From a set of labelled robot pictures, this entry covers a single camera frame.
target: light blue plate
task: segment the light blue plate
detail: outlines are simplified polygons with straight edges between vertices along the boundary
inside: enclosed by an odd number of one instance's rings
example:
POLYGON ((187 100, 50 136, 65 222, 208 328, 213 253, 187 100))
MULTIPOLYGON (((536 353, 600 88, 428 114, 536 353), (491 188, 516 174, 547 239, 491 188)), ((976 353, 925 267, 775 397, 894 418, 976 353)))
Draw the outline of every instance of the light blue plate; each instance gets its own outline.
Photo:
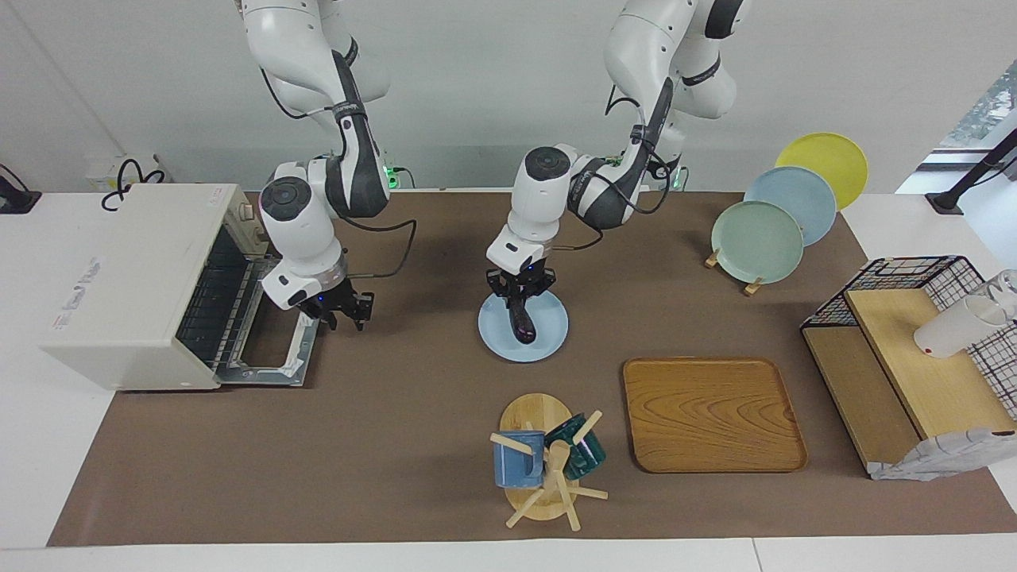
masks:
POLYGON ((544 292, 527 300, 526 310, 537 329, 537 339, 532 344, 521 343, 513 335, 504 298, 487 296, 480 306, 477 328, 491 351, 510 361, 528 363, 539 361, 561 347, 569 334, 569 313, 561 300, 549 291, 544 292))
POLYGON ((727 274, 750 284, 787 278, 801 262, 801 229, 787 211, 759 201, 735 203, 717 217, 710 237, 727 274))
POLYGON ((770 169, 749 187, 745 201, 762 201, 787 211, 801 227, 805 246, 826 236, 837 217, 833 189, 826 179, 804 167, 770 169))

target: black stand base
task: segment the black stand base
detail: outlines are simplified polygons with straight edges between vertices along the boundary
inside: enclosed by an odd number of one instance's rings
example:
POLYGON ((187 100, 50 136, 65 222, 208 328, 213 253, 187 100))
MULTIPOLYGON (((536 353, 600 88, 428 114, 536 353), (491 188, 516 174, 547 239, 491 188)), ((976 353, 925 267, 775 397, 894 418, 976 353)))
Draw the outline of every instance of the black stand base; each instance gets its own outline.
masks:
POLYGON ((28 195, 27 203, 15 207, 13 203, 8 201, 0 207, 0 215, 24 215, 36 206, 36 203, 39 203, 39 198, 43 195, 38 190, 29 190, 25 194, 28 195))
POLYGON ((933 209, 935 209, 937 213, 939 213, 941 215, 963 215, 964 214, 964 211, 961 211, 960 207, 954 207, 953 209, 947 209, 946 207, 943 207, 939 203, 937 203, 936 202, 937 198, 939 198, 940 195, 942 195, 942 194, 944 194, 944 193, 942 193, 942 192, 928 192, 928 193, 925 193, 925 199, 929 201, 929 204, 933 206, 933 209))

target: plate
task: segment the plate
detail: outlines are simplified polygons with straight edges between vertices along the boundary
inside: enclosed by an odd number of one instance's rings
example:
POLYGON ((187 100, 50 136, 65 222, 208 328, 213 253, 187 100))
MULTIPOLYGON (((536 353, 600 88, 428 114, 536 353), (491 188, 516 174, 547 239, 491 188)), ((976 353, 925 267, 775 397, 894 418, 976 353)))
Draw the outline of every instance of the plate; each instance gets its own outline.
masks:
POLYGON ((869 181, 869 161, 851 139, 838 133, 812 133, 795 139, 777 158, 777 166, 804 167, 826 179, 837 197, 837 210, 861 194, 869 181))
POLYGON ((776 205, 794 217, 805 246, 820 241, 837 218, 837 198, 826 180, 804 167, 776 167, 763 173, 745 192, 745 201, 776 205))
POLYGON ((520 363, 539 361, 561 347, 569 334, 569 313, 554 294, 547 291, 526 301, 526 309, 537 330, 537 339, 524 344, 513 335, 504 298, 491 294, 480 306, 477 328, 484 344, 501 357, 520 363))
POLYGON ((772 284, 787 278, 801 262, 805 243, 787 211, 761 201, 745 201, 717 217, 711 236, 717 262, 734 278, 772 284))

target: mug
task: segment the mug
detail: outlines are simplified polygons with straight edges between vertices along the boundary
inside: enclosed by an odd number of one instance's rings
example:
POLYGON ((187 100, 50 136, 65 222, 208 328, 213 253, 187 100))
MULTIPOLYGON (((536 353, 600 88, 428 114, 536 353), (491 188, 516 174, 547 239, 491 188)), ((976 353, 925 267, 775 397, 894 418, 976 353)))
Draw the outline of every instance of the mug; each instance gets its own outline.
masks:
POLYGON ((593 469, 599 467, 604 459, 607 458, 607 453, 604 452, 604 448, 600 446, 600 441, 597 440, 597 436, 590 433, 586 434, 583 441, 579 442, 579 445, 574 445, 572 440, 579 433, 579 430, 583 427, 586 423, 586 415, 583 413, 577 413, 567 421, 561 423, 560 425, 554 427, 547 434, 544 438, 544 446, 550 447, 551 443, 561 440, 569 444, 569 462, 565 463, 564 475, 565 478, 570 480, 577 480, 580 477, 586 476, 593 472, 593 469))
POLYGON ((494 483, 502 489, 535 489, 543 484, 544 432, 499 431, 498 435, 529 445, 533 455, 495 443, 494 483))

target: power outlet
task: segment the power outlet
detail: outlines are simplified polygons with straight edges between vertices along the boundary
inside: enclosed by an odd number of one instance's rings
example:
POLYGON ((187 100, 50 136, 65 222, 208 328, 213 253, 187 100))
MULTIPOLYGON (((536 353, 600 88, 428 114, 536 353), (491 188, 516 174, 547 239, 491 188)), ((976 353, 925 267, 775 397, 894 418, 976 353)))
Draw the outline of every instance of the power outlet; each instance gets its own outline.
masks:
MULTIPOLYGON (((120 172, 120 166, 128 159, 137 161, 138 165, 141 166, 141 173, 144 175, 158 169, 166 173, 163 182, 172 180, 170 174, 166 172, 166 168, 159 164, 159 159, 155 155, 124 155, 122 157, 89 159, 88 169, 85 171, 84 177, 88 179, 88 184, 97 192, 114 191, 117 189, 117 173, 120 172)), ((137 176, 137 169, 128 165, 124 170, 124 186, 137 182, 141 182, 137 176)))

